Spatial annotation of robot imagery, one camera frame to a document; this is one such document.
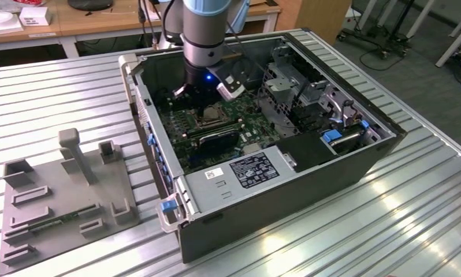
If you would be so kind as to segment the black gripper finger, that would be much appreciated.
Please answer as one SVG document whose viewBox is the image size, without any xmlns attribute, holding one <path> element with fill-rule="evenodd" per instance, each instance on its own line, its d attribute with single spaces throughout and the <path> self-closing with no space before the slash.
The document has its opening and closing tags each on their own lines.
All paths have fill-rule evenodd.
<svg viewBox="0 0 461 277">
<path fill-rule="evenodd" d="M 205 118 L 217 118 L 219 112 L 215 104 L 219 103 L 221 96 L 216 89 L 211 89 L 207 93 L 205 107 L 204 107 L 204 117 Z"/>
<path fill-rule="evenodd" d="M 185 84 L 175 90 L 173 102 L 179 110 L 193 110 L 199 117 L 203 116 L 204 98 L 195 86 Z"/>
</svg>

